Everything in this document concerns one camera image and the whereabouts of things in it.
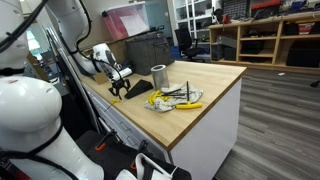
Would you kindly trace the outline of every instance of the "box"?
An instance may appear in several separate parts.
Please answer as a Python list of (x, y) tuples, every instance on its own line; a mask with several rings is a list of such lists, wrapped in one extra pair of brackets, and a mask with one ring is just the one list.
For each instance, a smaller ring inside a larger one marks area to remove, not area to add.
[(231, 34), (219, 35), (217, 38), (217, 43), (237, 48), (237, 37)]
[(147, 76), (156, 65), (174, 62), (163, 32), (151, 32), (126, 41), (129, 60), (137, 74)]
[(124, 39), (149, 30), (145, 2), (111, 7), (102, 12), (113, 40)]
[(231, 47), (224, 48), (224, 60), (235, 61), (237, 59), (237, 49)]
[(320, 41), (295, 41), (289, 50), (287, 66), (319, 67)]
[(278, 15), (281, 0), (269, 0), (267, 2), (256, 3), (251, 6), (251, 17), (254, 17), (259, 10), (270, 12), (271, 15)]
[(220, 60), (224, 56), (224, 48), (225, 46), (218, 43), (213, 43), (211, 45), (211, 59), (212, 60)]
[(302, 23), (299, 24), (299, 35), (309, 34), (315, 23)]

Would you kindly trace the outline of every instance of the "cabinet drawer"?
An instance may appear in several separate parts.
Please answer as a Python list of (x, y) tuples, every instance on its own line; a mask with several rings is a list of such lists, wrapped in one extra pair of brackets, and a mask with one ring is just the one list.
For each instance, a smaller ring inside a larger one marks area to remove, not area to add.
[(111, 107), (108, 109), (108, 112), (119, 121), (119, 124), (121, 124), (121, 127), (123, 130), (126, 131), (126, 133), (130, 136), (132, 135), (132, 139), (137, 139), (137, 141), (140, 143), (143, 140), (146, 140), (148, 142), (148, 149), (151, 153), (154, 154), (155, 157), (158, 159), (165, 161), (164, 156), (164, 149), (160, 147), (160, 145), (156, 145), (156, 143), (151, 140), (151, 138), (146, 135), (144, 132), (142, 132), (136, 125), (134, 125), (130, 120), (128, 120), (126, 117), (124, 117), (121, 113), (119, 113), (115, 108)]
[(132, 148), (138, 149), (143, 140), (148, 142), (148, 149), (158, 159), (165, 161), (165, 150), (154, 142), (148, 135), (134, 125), (130, 120), (123, 116), (119, 111), (105, 101), (100, 95), (91, 88), (85, 86), (90, 98), (98, 109), (99, 115), (107, 121), (106, 123), (117, 131), (120, 139)]

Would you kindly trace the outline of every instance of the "window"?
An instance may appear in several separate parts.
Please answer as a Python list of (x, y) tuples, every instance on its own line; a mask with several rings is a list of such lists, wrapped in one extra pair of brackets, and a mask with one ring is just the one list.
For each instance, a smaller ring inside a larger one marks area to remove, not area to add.
[(42, 59), (41, 53), (43, 53), (43, 50), (30, 30), (27, 31), (27, 39), (31, 54), (36, 56), (38, 60)]

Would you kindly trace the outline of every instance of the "black chair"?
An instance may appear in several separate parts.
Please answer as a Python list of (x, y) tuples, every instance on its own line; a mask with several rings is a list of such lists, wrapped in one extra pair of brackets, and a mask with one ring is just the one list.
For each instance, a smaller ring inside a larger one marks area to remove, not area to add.
[(194, 48), (190, 48), (192, 46), (193, 40), (191, 39), (188, 28), (176, 29), (175, 33), (177, 36), (180, 53), (182, 52), (182, 54), (188, 56), (188, 59), (190, 61), (195, 61), (193, 57), (195, 57), (196, 55), (204, 51), (203, 48), (198, 48), (199, 39), (193, 39), (196, 42), (196, 46)]

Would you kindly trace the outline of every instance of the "wooden countertop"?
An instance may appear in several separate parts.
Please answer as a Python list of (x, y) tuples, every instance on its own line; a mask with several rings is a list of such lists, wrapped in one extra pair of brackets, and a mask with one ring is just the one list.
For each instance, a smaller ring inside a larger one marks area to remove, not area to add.
[[(166, 150), (170, 151), (242, 77), (245, 70), (245, 67), (176, 61), (167, 67), (170, 85), (183, 84), (189, 81), (194, 87), (203, 89), (204, 94), (199, 100), (203, 104), (202, 108), (174, 109), (166, 113), (151, 111), (144, 108), (144, 103), (153, 90), (129, 100), (123, 98), (121, 103), (114, 104), (114, 107)], [(140, 76), (134, 74), (128, 79), (131, 86), (134, 86), (140, 79), (150, 81), (153, 84), (151, 75)], [(89, 77), (84, 77), (81, 81), (108, 102), (114, 99), (108, 91), (108, 88), (111, 87), (109, 82), (98, 85)], [(125, 90), (122, 89), (121, 96), (123, 97), (125, 94)]]

